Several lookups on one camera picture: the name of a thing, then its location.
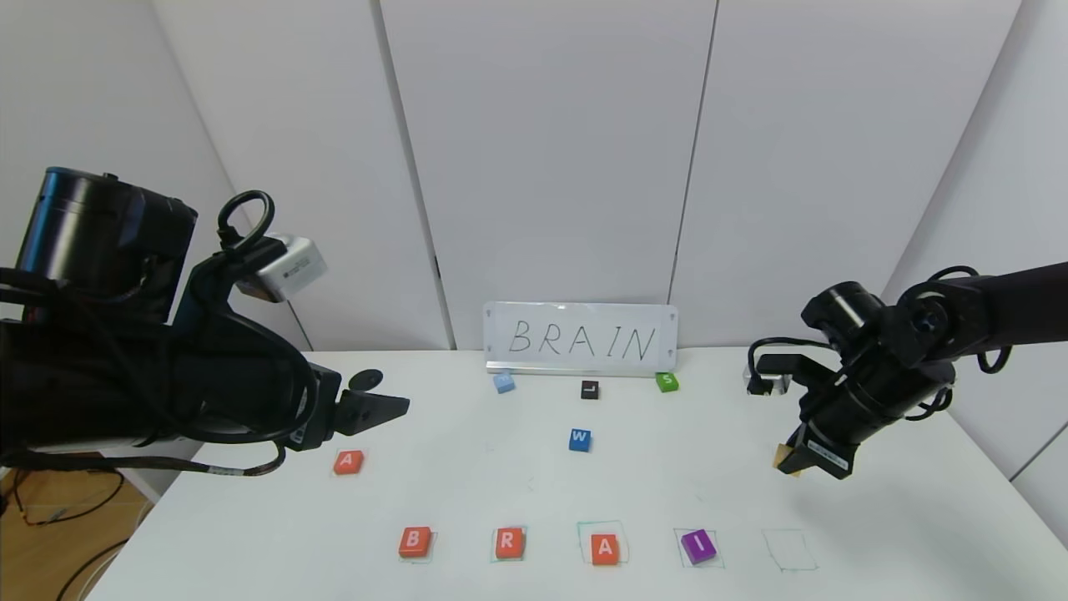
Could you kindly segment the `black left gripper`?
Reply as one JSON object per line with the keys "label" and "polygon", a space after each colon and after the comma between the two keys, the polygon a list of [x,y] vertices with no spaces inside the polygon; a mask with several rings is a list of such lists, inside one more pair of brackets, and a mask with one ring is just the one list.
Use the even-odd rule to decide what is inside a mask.
{"label": "black left gripper", "polygon": [[333,434],[358,434],[408,413],[411,399],[379,395],[368,391],[343,391],[337,400],[342,376],[309,362],[317,383],[316,407],[305,425],[284,440],[293,452],[320,448]]}

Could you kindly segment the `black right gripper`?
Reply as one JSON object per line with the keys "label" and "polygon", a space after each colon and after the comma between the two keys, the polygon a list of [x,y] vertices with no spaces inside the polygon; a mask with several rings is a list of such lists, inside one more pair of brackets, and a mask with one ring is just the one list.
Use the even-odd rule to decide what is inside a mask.
{"label": "black right gripper", "polygon": [[863,377],[832,373],[808,388],[800,402],[794,447],[778,447],[778,471],[800,475],[819,466],[845,479],[859,445],[904,418],[918,404],[918,371],[871,371]]}

